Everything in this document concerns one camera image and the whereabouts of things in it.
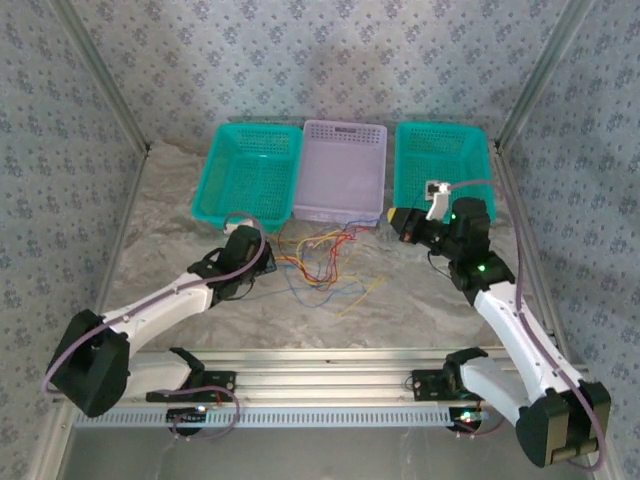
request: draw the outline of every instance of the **patterned wallpaper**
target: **patterned wallpaper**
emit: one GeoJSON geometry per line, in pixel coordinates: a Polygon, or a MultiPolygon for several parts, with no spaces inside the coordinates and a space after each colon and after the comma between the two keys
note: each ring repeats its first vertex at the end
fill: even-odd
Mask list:
{"type": "Polygon", "coordinates": [[[149,140],[229,116],[470,123],[495,137],[566,0],[73,0],[149,140]]]}
{"type": "Polygon", "coordinates": [[[509,156],[570,344],[640,478],[640,4],[596,3],[509,156]]]}
{"type": "Polygon", "coordinates": [[[44,0],[0,2],[0,478],[24,477],[40,379],[95,302],[140,155],[44,0]]]}

